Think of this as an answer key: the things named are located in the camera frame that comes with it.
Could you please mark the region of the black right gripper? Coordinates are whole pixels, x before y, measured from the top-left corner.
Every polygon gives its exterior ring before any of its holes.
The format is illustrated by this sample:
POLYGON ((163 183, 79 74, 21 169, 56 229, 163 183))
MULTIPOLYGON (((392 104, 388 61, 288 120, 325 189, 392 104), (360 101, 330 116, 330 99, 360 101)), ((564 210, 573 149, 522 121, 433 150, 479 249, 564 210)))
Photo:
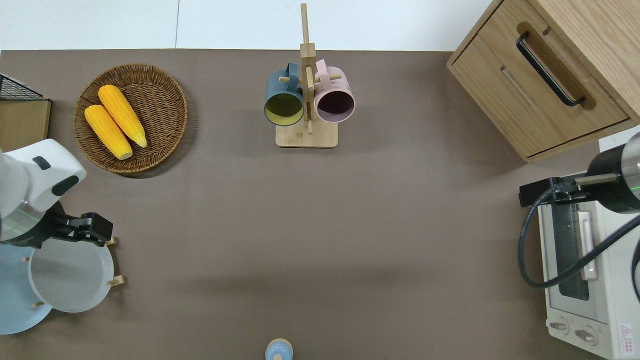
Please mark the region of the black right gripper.
POLYGON ((557 185, 561 185, 561 189, 556 189, 549 197, 544 199, 541 202, 542 205, 569 205, 580 203, 581 199, 578 197, 578 189, 570 186, 572 180, 570 177, 548 177, 524 184, 519 187, 519 207, 532 207, 543 193, 557 185))

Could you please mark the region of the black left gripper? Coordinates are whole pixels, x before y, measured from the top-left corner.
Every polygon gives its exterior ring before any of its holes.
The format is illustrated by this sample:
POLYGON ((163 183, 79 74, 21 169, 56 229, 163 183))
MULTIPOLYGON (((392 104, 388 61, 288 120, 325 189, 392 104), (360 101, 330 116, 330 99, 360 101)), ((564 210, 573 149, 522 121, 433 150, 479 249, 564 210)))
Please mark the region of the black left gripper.
POLYGON ((114 224, 96 212, 79 217, 53 212, 49 219, 53 228, 51 238, 71 243, 87 242, 103 248, 114 232, 114 224))

